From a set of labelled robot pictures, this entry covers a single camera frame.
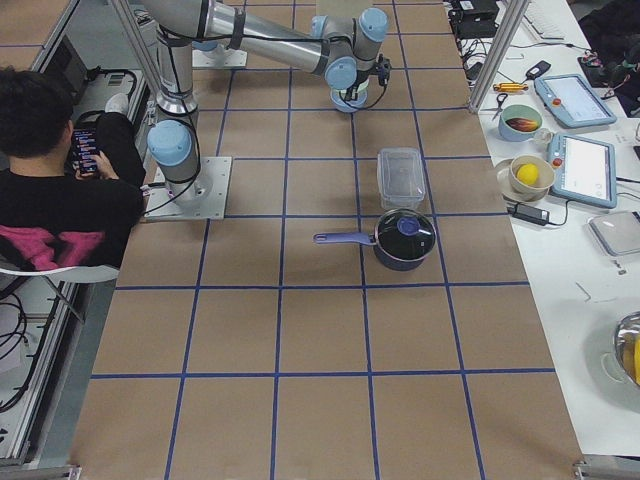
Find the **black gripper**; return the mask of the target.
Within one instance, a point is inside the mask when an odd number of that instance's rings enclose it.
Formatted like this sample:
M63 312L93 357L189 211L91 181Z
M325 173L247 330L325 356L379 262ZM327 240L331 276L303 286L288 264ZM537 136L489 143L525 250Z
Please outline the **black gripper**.
M368 96L369 80L354 84L344 91L345 100L366 100Z

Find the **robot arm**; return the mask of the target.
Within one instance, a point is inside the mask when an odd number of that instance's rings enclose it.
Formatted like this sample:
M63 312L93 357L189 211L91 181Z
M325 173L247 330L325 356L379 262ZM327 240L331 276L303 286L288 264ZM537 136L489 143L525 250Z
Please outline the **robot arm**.
M179 205L209 189L203 172L194 116L192 52L209 46L244 49L324 79L336 109L351 113L366 106L370 77L381 87L391 64L380 48L388 31L387 15L369 7L356 18L316 16L308 34L217 1L147 1L157 23L156 96L165 117L147 137L170 199Z

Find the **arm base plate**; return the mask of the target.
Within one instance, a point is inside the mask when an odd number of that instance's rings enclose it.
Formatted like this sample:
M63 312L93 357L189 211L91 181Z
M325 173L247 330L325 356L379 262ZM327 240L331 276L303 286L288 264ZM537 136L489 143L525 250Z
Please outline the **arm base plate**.
M223 220L231 177L231 157L202 157L196 179L184 184L165 181L157 167L144 218L147 221Z
M246 67L248 54L228 49L218 41L192 43L192 65L195 70L227 70Z

